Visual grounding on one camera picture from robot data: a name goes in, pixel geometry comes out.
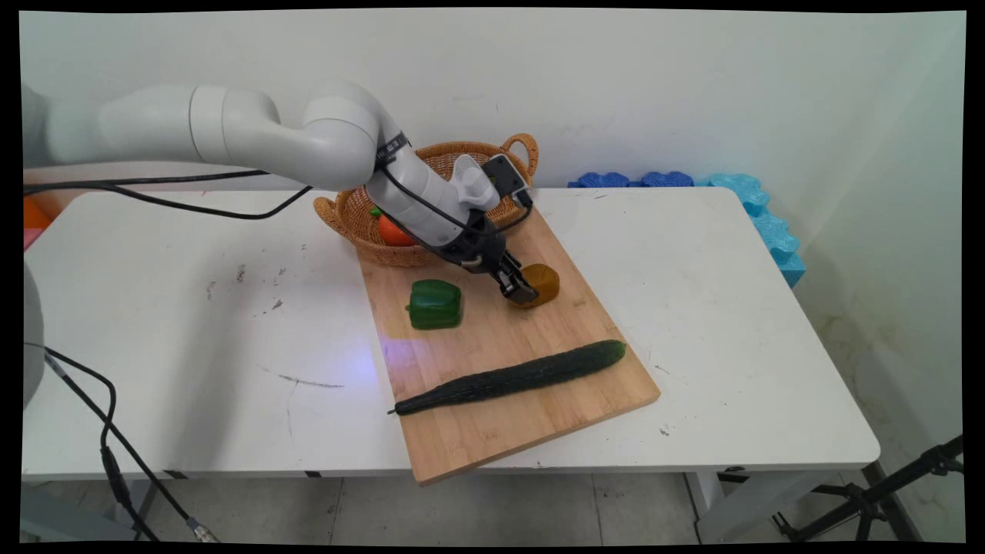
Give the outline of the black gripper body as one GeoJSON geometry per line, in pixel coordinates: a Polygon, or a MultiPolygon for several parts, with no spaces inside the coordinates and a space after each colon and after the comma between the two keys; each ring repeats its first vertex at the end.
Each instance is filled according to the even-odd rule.
{"type": "Polygon", "coordinates": [[[477,234],[464,230],[454,241],[441,246],[441,259],[475,274],[488,273],[500,283],[513,280],[516,266],[509,261],[506,232],[477,234]]]}

